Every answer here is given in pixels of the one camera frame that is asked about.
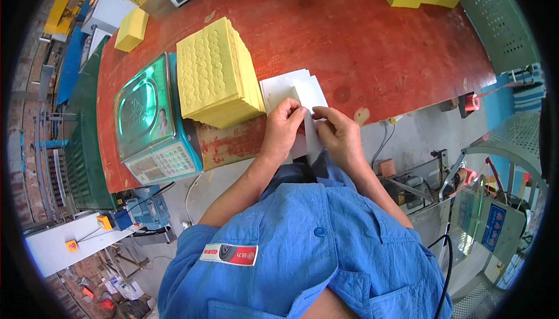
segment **stack of white paper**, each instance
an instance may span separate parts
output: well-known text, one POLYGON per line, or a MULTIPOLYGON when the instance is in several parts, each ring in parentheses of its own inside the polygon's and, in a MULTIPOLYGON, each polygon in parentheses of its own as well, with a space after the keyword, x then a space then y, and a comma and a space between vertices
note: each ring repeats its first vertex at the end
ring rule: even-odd
POLYGON ((324 147, 316 133, 316 121, 312 119, 313 106, 328 106, 316 76, 311 76, 306 69, 292 71, 260 81, 260 90, 266 114, 288 97, 297 99, 309 110, 305 116, 305 135, 297 134, 291 148, 293 158, 317 152, 324 147))

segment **teal scale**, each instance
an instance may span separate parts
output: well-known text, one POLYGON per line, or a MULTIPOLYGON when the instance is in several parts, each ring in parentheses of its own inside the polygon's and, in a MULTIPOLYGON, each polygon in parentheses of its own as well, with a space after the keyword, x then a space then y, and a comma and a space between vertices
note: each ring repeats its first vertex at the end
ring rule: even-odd
POLYGON ((144 185, 202 172, 196 129, 182 119, 177 55, 164 52, 115 96, 120 162, 144 185))

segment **bare skin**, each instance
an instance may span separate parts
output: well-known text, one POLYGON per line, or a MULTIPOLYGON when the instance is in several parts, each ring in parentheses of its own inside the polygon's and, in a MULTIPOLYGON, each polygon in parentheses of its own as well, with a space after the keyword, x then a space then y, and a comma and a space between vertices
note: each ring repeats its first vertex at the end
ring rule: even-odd
MULTIPOLYGON (((357 191, 374 201, 404 227, 412 228, 409 219, 390 198, 365 160, 361 148, 360 127, 353 120, 331 107, 312 109, 318 122, 318 134, 332 160, 355 183, 357 191)), ((270 183, 281 163, 289 155, 307 109, 290 98, 284 99, 270 112, 261 151, 245 173, 227 189, 199 221, 201 225, 221 228, 234 215, 254 205, 270 183)), ((357 315, 326 287, 307 309, 304 318, 356 318, 357 315)))

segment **red and white label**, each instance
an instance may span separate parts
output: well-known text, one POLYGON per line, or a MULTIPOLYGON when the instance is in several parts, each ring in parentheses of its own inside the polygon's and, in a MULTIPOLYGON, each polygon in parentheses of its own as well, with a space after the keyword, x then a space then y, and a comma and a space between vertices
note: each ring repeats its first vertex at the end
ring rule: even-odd
POLYGON ((257 256, 258 245, 207 244, 200 260, 252 267, 257 256))

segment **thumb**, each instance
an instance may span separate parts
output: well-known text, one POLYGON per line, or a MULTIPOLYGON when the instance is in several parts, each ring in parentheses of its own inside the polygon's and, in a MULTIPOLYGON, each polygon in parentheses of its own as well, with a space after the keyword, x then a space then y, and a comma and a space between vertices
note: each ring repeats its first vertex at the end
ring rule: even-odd
POLYGON ((329 126, 326 121, 317 121, 316 127, 318 135, 322 138, 326 147, 332 146, 337 140, 336 135, 332 131, 332 126, 329 126))
POLYGON ((305 115, 307 114, 307 108, 300 107, 289 116, 287 120, 290 123, 290 126, 293 128, 299 127, 299 125, 303 122, 305 115))

